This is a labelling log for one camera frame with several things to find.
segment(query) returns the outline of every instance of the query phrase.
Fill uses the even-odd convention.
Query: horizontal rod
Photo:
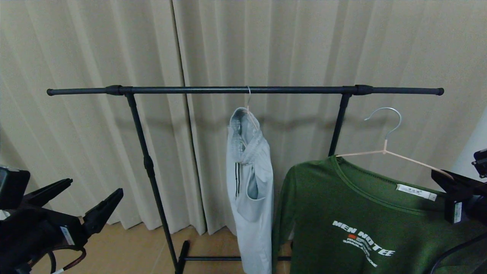
[[[186,261],[241,261],[239,256],[188,256]],[[291,256],[280,256],[278,261],[291,261]]]
[[[366,95],[372,93],[390,94],[432,94],[442,95],[443,88],[393,88],[372,87],[367,85],[342,86],[342,87],[125,87],[109,86],[105,88],[74,88],[74,89],[48,89],[47,94],[352,94]]]

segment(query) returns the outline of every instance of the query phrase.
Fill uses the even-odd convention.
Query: drawstring
[[[240,194],[240,163],[238,163],[238,167],[237,167],[237,163],[235,163],[235,198],[237,198],[237,194]]]

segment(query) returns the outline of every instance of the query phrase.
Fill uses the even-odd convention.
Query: beige curtain
[[[160,225],[123,97],[50,98],[47,88],[132,86],[444,87],[350,100],[337,153],[379,149],[449,169],[486,106],[484,1],[2,2],[1,160],[38,187],[72,177],[55,210],[81,215],[117,187],[111,222]],[[136,96],[175,232],[234,228],[225,186],[228,120],[248,95]],[[340,95],[252,95],[271,146],[276,194],[292,165],[325,158]],[[427,169],[389,156],[364,168],[435,187]]]

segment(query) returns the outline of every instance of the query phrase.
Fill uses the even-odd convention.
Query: hanging garment
[[[270,274],[274,195],[270,149],[259,122],[245,108],[235,110],[230,119],[226,182],[243,270]]]
[[[443,252],[487,231],[473,220],[450,225],[444,201],[442,192],[340,157],[298,164],[282,187],[274,263],[295,225],[291,274],[424,274]],[[486,254],[486,243],[473,244],[448,256],[434,273],[487,273]]]

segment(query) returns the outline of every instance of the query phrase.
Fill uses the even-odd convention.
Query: white wall
[[[485,148],[487,148],[487,107],[451,171],[475,180],[487,181],[479,178],[477,170],[472,165],[473,153]]]

